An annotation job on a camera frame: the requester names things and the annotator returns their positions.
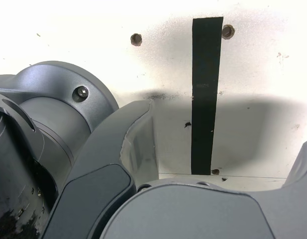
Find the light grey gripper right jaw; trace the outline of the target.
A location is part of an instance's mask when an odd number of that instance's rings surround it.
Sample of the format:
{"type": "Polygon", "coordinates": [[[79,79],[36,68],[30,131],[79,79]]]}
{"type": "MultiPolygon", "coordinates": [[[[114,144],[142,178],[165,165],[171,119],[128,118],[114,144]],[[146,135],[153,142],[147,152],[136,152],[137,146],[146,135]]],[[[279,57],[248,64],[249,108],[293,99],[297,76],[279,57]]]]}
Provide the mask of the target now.
{"type": "Polygon", "coordinates": [[[279,189],[158,184],[127,200],[101,238],[307,239],[307,142],[279,189]]]}

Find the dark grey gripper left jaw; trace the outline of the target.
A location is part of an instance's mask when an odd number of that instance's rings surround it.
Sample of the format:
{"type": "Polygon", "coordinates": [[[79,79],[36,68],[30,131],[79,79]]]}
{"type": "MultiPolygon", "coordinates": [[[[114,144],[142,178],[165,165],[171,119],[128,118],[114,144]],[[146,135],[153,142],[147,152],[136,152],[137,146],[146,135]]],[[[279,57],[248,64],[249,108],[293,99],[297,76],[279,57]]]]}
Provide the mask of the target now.
{"type": "Polygon", "coordinates": [[[159,178],[154,102],[134,101],[91,133],[58,197],[42,237],[97,239],[139,186],[159,178]]]}

